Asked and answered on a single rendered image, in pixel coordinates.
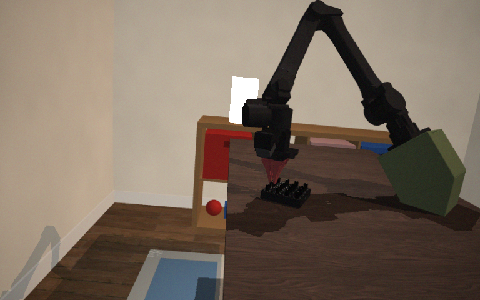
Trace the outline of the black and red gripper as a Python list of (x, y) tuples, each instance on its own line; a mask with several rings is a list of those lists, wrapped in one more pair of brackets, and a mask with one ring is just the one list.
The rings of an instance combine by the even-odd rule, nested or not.
[[(264, 164), (267, 172), (269, 183), (273, 181), (277, 183), (279, 175), (289, 159), (294, 159), (295, 155), (298, 155), (298, 149), (289, 148), (286, 152), (274, 151), (271, 157), (262, 157), (262, 163)], [(294, 156), (294, 157), (293, 157)]]

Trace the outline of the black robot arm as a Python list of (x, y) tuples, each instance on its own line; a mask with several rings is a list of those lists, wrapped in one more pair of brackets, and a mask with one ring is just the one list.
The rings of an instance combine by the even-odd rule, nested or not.
[(293, 109), (286, 103), (291, 98), (296, 74), (315, 30), (322, 30), (330, 38), (359, 86), (367, 121), (374, 126), (386, 123), (394, 144), (387, 148), (388, 151), (423, 132), (431, 131), (429, 127), (419, 130), (408, 115), (403, 95), (390, 82), (382, 83), (375, 75), (348, 32), (341, 17), (343, 14), (341, 9), (328, 6), (321, 0), (312, 2), (301, 18), (262, 98), (247, 98), (243, 104), (243, 126), (263, 128), (262, 131), (255, 132), (254, 136), (254, 148), (259, 157), (268, 158), (274, 151), (289, 150), (291, 131), (279, 129), (291, 128)]

